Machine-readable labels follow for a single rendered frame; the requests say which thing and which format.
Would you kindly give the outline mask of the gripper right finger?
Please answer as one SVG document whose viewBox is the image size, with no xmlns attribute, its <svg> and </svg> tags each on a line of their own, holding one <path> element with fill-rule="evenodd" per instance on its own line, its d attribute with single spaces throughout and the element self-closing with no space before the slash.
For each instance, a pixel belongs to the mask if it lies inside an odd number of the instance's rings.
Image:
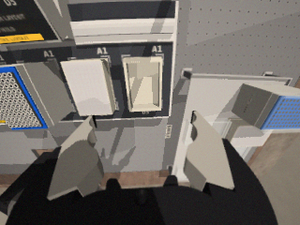
<svg viewBox="0 0 300 225">
<path fill-rule="evenodd" d="M 183 172 L 190 187 L 225 207 L 240 225 L 278 225 L 262 184 L 246 162 L 197 111 Z M 196 139 L 196 140 L 195 140 Z"/>
</svg>

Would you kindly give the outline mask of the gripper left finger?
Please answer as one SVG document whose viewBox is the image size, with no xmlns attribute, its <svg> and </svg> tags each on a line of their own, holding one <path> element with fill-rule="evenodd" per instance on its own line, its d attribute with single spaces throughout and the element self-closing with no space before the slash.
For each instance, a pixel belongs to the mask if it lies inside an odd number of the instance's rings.
<svg viewBox="0 0 300 225">
<path fill-rule="evenodd" d="M 96 127 L 96 117 L 89 115 L 55 147 L 14 204 L 5 225 L 50 225 L 71 204 L 99 191 L 104 171 L 93 148 Z"/>
</svg>

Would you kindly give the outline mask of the yellow tip rack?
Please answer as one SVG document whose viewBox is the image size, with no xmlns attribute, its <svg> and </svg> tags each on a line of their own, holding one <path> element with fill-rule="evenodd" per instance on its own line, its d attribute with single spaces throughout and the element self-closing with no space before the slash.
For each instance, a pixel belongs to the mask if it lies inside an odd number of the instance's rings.
<svg viewBox="0 0 300 225">
<path fill-rule="evenodd" d="M 0 123 L 5 123 L 6 121 L 3 119 L 3 117 L 0 115 Z"/>
</svg>

